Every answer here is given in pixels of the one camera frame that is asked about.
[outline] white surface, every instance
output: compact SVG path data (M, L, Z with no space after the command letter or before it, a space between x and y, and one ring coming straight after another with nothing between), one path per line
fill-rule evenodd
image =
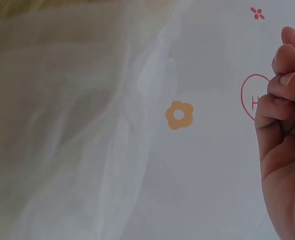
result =
M261 8L265 19L255 20L251 7ZM165 118L159 126L121 240L278 239L262 196L254 122L240 90L252 74L273 77L281 29L295 28L295 1L199 0L181 24L170 53L179 76L172 100L192 104L194 121L176 131ZM247 107L267 83L249 81Z

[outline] hand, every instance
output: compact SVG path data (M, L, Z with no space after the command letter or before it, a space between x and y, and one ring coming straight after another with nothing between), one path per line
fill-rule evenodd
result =
M295 30L285 27L281 37L255 129L268 214L282 240L295 240Z

